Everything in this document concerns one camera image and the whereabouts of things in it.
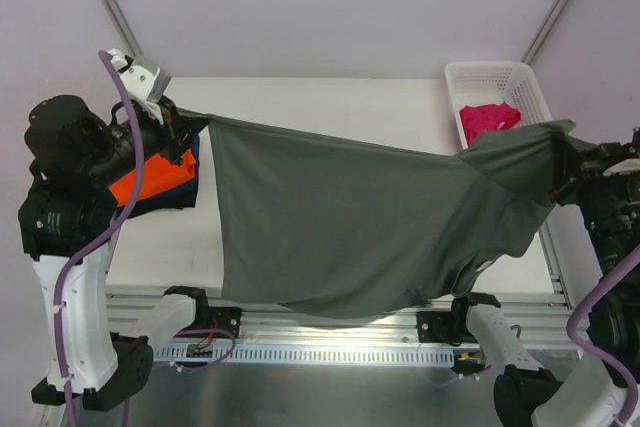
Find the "grey t shirt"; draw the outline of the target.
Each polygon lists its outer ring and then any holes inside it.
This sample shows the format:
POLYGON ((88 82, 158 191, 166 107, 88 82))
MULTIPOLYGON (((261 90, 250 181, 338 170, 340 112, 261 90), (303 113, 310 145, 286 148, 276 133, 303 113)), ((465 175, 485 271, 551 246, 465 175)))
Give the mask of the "grey t shirt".
POLYGON ((486 132, 439 155, 215 117, 222 295, 326 318, 462 296, 526 253, 573 127, 486 132))

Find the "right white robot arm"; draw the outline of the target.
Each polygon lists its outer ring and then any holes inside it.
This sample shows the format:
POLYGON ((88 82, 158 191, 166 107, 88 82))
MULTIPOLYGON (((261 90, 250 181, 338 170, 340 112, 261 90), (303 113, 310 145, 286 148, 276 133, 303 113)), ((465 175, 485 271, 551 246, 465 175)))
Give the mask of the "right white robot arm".
POLYGON ((558 381, 489 294, 454 300, 447 328, 456 340, 474 339, 498 370, 493 398, 503 425, 628 426, 639 416, 639 138, 556 140, 553 154, 548 198, 579 207, 602 273, 566 325, 580 361, 558 381))

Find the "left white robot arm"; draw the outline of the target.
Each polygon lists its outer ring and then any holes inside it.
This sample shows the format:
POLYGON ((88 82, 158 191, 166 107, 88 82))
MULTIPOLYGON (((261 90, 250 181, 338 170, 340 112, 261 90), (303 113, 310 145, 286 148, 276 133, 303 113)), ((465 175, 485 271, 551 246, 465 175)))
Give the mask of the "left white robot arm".
POLYGON ((210 322, 201 288, 173 286, 134 326, 109 329, 106 277, 121 207, 111 186, 133 173, 138 158, 177 158, 205 120, 172 112, 174 137, 141 109, 128 123, 105 122, 75 95, 35 106, 25 143, 33 182, 18 212, 23 249, 39 278, 51 341, 48 372, 31 392, 35 403, 80 399, 91 411, 124 403, 147 383, 154 354, 175 335, 203 333, 210 322))

